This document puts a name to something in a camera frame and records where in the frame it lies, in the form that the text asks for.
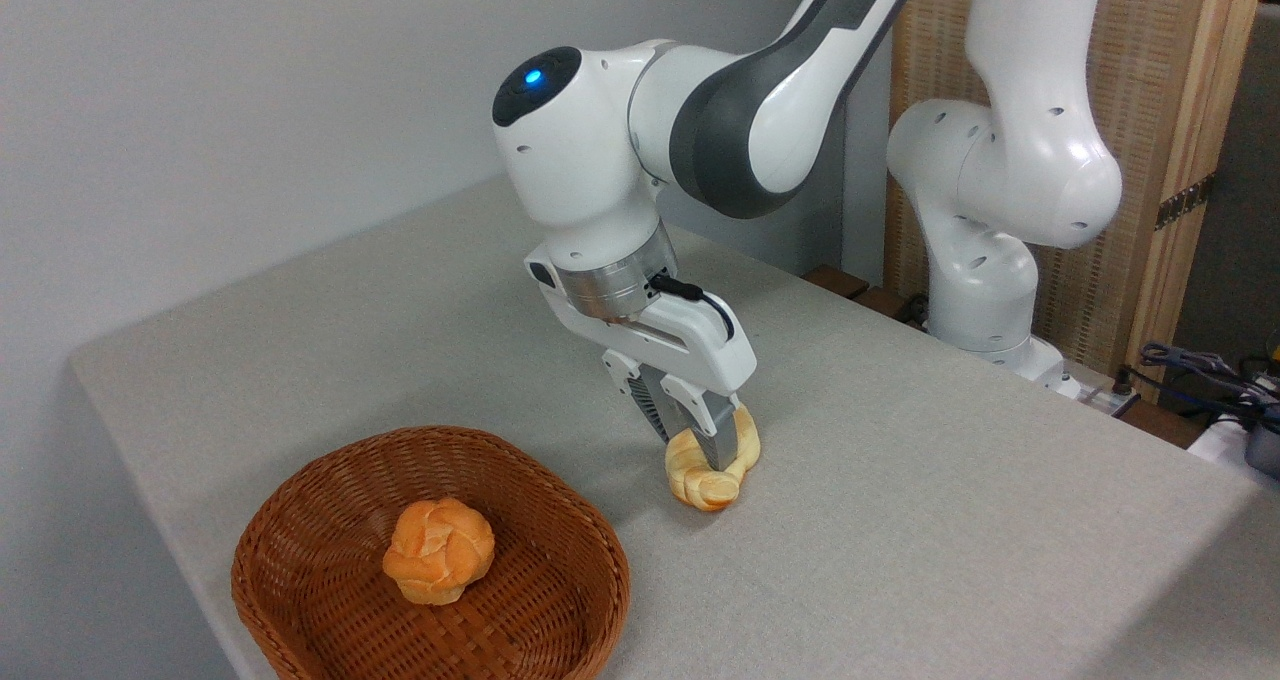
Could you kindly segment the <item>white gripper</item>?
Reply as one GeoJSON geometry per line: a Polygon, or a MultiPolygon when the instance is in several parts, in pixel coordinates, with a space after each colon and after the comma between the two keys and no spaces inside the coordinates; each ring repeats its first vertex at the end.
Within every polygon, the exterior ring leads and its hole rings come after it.
{"type": "Polygon", "coordinates": [[[718,312],[710,305],[721,301],[714,295],[692,302],[660,293],[632,316],[590,318],[570,304],[544,246],[524,265],[562,325],[608,348],[602,362],[614,388],[664,444],[691,430],[712,469],[724,471],[732,464],[739,452],[736,406],[726,396],[755,373],[756,356],[731,309],[718,312]],[[668,374],[660,379],[657,369],[668,374]]]}

